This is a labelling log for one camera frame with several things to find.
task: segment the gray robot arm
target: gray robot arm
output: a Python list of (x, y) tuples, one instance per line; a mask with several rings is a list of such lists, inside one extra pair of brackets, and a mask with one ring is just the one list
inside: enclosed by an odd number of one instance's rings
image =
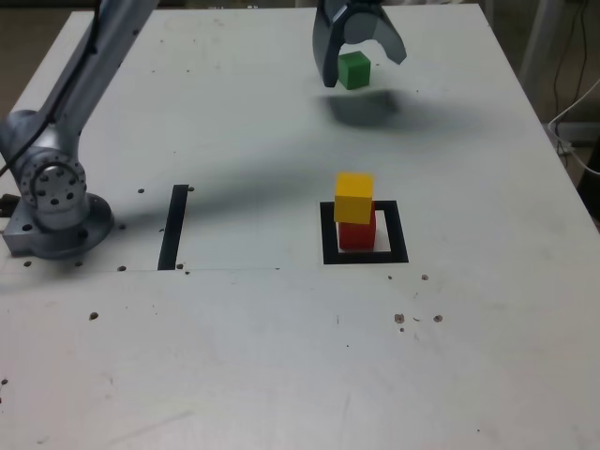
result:
[[(157, 4), (104, 0), (41, 110), (14, 112), (0, 124), (0, 153), (22, 194), (3, 233), (13, 255), (73, 257), (113, 227), (110, 206), (87, 192), (79, 137)], [(367, 39), (398, 64), (406, 57), (381, 0), (320, 0), (312, 44), (325, 86), (338, 80), (341, 46)]]

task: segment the white table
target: white table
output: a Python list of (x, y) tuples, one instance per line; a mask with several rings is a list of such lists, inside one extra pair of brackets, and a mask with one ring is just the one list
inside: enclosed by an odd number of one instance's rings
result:
[[(600, 447), (596, 229), (479, 7), (387, 11), (409, 58), (359, 46), (352, 93), (322, 86), (313, 10), (152, 16), (81, 144), (127, 229), (81, 267), (0, 247), (0, 448)], [(324, 101), (378, 90), (400, 108), (378, 127)], [(340, 171), (397, 202), (410, 263), (323, 266)], [(174, 184), (185, 269), (159, 272)]]

